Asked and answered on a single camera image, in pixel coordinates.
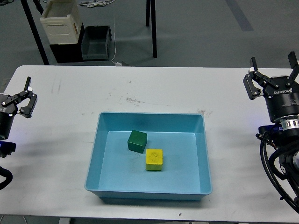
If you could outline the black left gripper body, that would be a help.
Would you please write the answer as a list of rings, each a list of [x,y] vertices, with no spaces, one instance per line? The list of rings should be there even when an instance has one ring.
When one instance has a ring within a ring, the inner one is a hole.
[[[11,98],[10,95],[0,94],[0,140],[6,140],[9,137],[14,116],[17,114],[17,105],[13,101],[11,104],[5,106],[2,103]]]

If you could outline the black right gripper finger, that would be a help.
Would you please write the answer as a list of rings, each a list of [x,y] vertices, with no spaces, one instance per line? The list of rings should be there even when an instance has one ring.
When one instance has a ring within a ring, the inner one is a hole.
[[[243,84],[245,86],[246,92],[250,100],[254,100],[257,97],[261,96],[262,90],[255,87],[254,82],[259,84],[263,90],[270,86],[273,89],[278,89],[278,84],[271,78],[266,75],[263,75],[258,71],[257,63],[255,57],[252,57],[250,60],[250,68],[248,74],[245,75],[243,79]]]
[[[298,60],[296,58],[296,54],[294,51],[291,51],[289,53],[288,60],[289,60],[289,64],[292,69],[292,72],[291,72],[290,76],[288,77],[287,86],[291,86],[294,83],[297,75],[299,74],[299,63],[298,63]]]

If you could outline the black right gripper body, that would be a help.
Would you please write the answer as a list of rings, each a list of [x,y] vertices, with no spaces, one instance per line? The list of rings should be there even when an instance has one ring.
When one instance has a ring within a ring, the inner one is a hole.
[[[282,117],[299,114],[299,84],[287,76],[271,78],[274,85],[263,88],[268,114],[272,123]]]

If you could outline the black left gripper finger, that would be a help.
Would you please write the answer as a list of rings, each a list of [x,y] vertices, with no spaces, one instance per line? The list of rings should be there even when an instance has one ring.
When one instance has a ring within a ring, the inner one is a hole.
[[[13,117],[20,114],[25,118],[31,118],[34,107],[37,103],[37,95],[33,93],[30,87],[31,77],[27,77],[24,90],[12,96],[1,94],[1,112]],[[18,109],[17,105],[22,101],[29,99],[28,105]]]

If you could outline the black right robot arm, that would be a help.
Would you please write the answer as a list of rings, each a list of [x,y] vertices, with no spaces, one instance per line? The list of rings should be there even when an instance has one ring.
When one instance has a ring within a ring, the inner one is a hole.
[[[299,211],[299,63],[295,52],[288,60],[288,76],[268,77],[258,70],[256,59],[243,79],[249,99],[264,97],[272,125],[261,126],[256,137],[260,143],[263,168],[280,199]]]

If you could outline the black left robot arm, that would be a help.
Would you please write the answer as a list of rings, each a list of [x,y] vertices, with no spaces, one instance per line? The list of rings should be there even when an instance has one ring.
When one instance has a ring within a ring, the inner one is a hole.
[[[9,142],[14,118],[17,114],[29,119],[37,103],[38,96],[30,86],[31,77],[27,77],[24,89],[14,95],[0,94],[0,157],[6,158],[16,150],[16,144]]]

